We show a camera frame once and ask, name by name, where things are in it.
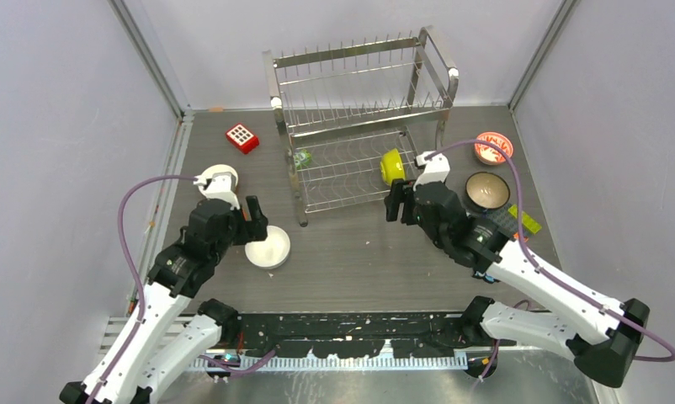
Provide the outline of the yellow bowl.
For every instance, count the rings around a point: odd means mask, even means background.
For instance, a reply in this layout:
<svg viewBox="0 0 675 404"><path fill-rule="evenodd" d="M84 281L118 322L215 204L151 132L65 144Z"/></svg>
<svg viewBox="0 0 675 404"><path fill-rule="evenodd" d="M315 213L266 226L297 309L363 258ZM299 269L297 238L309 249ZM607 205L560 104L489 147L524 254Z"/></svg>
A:
<svg viewBox="0 0 675 404"><path fill-rule="evenodd" d="M389 150L380 159L380 175L383 182L388 187L390 187L396 179L406 179L401 153L396 148Z"/></svg>

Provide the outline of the dark blue bowl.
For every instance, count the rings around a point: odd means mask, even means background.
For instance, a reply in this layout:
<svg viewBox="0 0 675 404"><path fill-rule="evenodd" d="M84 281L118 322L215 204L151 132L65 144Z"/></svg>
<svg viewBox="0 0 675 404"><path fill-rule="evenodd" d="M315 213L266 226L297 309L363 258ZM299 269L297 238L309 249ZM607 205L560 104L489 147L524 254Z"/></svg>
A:
<svg viewBox="0 0 675 404"><path fill-rule="evenodd" d="M466 180L465 196L473 210L498 210L510 200L511 189L502 177L494 173L478 172Z"/></svg>

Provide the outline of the red white patterned bowl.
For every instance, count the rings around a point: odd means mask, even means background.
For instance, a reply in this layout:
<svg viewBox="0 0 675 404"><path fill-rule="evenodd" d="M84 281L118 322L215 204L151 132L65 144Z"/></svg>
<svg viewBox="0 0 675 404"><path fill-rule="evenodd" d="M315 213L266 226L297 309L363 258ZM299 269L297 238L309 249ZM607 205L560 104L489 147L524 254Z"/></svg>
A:
<svg viewBox="0 0 675 404"><path fill-rule="evenodd" d="M486 165L495 166L503 164L506 161L503 154L492 147L492 145L503 151L509 158L513 156L513 143L508 137L501 133L483 132L479 134L476 139L489 143L489 146L481 143L476 143L474 145L477 159Z"/></svg>

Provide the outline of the steel two-tier dish rack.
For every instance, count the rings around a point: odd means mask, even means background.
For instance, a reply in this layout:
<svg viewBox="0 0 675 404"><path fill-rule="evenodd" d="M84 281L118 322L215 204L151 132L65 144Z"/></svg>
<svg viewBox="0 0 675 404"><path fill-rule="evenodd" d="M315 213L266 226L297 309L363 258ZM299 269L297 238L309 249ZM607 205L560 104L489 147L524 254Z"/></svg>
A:
<svg viewBox="0 0 675 404"><path fill-rule="evenodd" d="M393 148L412 173L426 146L412 130L432 125L441 143L460 82L431 25L287 54L267 50L263 64L300 226L310 214L383 198L380 159ZM312 163L296 170L301 149Z"/></svg>

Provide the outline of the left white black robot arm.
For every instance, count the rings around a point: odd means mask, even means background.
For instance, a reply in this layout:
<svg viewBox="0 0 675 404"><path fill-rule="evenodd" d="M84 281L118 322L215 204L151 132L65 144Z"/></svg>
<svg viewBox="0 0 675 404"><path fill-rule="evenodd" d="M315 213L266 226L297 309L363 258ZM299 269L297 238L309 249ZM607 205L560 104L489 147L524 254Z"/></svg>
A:
<svg viewBox="0 0 675 404"><path fill-rule="evenodd" d="M209 299L187 328L165 347L160 342L188 307L228 249L268 236L258 197L245 205L207 199L191 211L179 239L155 258L143 297L100 364L84 380L67 383L63 403L156 403L209 347L231 347L238 338L237 310Z"/></svg>

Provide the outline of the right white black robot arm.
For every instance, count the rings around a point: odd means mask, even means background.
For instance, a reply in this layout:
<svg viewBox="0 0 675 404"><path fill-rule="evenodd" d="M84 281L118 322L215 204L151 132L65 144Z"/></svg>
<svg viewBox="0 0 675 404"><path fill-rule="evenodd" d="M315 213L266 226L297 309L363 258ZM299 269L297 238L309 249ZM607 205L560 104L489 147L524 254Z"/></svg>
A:
<svg viewBox="0 0 675 404"><path fill-rule="evenodd" d="M587 377L619 388L635 359L650 315L635 298L602 295L534 253L525 255L499 225L468 215L442 182L396 179L385 197L386 219L417 225L457 264L511 285L546 308L522 311L477 296L463 314L461 334L472 345L511 340L570 359Z"/></svg>

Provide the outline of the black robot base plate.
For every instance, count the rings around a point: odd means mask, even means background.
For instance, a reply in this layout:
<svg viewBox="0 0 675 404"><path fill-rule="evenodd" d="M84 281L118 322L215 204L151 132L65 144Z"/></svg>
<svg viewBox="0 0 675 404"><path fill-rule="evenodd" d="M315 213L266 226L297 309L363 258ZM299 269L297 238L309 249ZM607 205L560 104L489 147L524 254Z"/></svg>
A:
<svg viewBox="0 0 675 404"><path fill-rule="evenodd" d="M216 348L262 357L374 358L388 346L398 359L445 358L456 349L489 349L493 339L445 311L243 313Z"/></svg>

